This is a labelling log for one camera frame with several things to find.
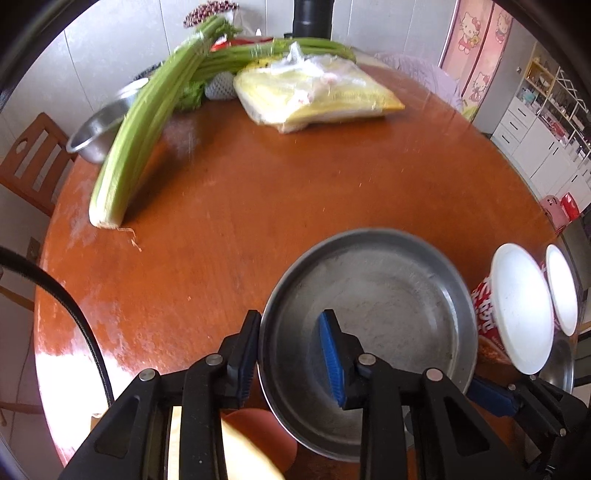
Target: noodle cup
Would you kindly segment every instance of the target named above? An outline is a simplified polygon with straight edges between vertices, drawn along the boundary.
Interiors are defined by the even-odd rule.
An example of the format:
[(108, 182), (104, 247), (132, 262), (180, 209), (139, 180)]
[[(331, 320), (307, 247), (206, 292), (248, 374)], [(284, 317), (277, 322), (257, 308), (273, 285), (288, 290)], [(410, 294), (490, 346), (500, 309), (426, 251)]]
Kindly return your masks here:
[(552, 300), (533, 257), (501, 245), (491, 273), (472, 292), (480, 359), (513, 365), (531, 375), (542, 369), (554, 338)]
[(579, 303), (573, 274), (564, 255), (556, 245), (546, 249), (545, 261), (540, 264), (554, 307), (554, 327), (571, 336), (577, 328)]

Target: wooden table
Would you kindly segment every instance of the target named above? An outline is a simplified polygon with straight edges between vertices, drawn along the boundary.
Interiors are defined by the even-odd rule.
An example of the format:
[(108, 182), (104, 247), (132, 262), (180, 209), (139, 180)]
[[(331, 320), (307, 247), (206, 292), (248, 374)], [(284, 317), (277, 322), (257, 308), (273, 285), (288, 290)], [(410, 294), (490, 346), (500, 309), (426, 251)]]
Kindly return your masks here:
[[(134, 233), (90, 225), (98, 168), (75, 163), (41, 265), (87, 316), (116, 396), (146, 367), (168, 373), (217, 351), (248, 309), (263, 310), (292, 262), (338, 232), (418, 235), (451, 259), (469, 288), (505, 242), (541, 258), (553, 229), (494, 145), (411, 79), (368, 71), (404, 112), (286, 135), (255, 125), (238, 101), (175, 117), (128, 210), (124, 227)], [(106, 401), (72, 319), (42, 291), (36, 305), (41, 398), (65, 463)], [(257, 388), (252, 398), (263, 405)], [(510, 440), (509, 423), (495, 426)], [(300, 447), (287, 478), (355, 478), (357, 468)]]

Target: wall outlet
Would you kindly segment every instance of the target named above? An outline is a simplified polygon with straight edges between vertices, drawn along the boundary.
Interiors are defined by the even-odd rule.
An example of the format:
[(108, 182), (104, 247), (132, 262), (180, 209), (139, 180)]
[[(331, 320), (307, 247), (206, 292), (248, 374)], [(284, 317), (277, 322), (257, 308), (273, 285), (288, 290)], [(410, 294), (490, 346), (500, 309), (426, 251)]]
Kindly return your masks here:
[(40, 255), (41, 244), (39, 243), (39, 240), (35, 240), (33, 237), (31, 237), (29, 239), (29, 246), (27, 247), (27, 260), (38, 264)]

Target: black cable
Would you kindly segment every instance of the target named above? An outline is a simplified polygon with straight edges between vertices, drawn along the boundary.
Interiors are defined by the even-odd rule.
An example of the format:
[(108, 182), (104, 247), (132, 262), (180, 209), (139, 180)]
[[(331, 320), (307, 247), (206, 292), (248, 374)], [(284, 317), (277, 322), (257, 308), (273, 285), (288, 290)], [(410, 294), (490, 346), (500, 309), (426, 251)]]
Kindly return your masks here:
[(34, 263), (29, 262), (25, 257), (4, 247), (0, 247), (0, 265), (40, 286), (60, 302), (72, 316), (86, 340), (90, 353), (92, 353), (92, 358), (95, 360), (96, 368), (99, 371), (100, 380), (103, 382), (103, 388), (105, 389), (105, 395), (107, 397), (107, 405), (111, 407), (115, 399), (113, 397), (113, 389), (111, 387), (111, 381), (109, 380), (109, 374), (107, 373), (107, 368), (105, 366), (105, 360), (100, 352), (95, 334), (92, 333), (92, 329), (88, 324), (88, 320), (86, 320), (82, 310), (72, 296), (51, 275), (40, 269)]

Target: black cylinder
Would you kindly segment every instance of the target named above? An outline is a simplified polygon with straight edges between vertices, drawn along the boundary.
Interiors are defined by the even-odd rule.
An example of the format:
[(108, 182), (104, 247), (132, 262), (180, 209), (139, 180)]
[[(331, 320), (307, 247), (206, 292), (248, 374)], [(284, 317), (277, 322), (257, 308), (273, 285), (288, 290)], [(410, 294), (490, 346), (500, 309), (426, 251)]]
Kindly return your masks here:
[(294, 37), (328, 38), (335, 0), (294, 0)]

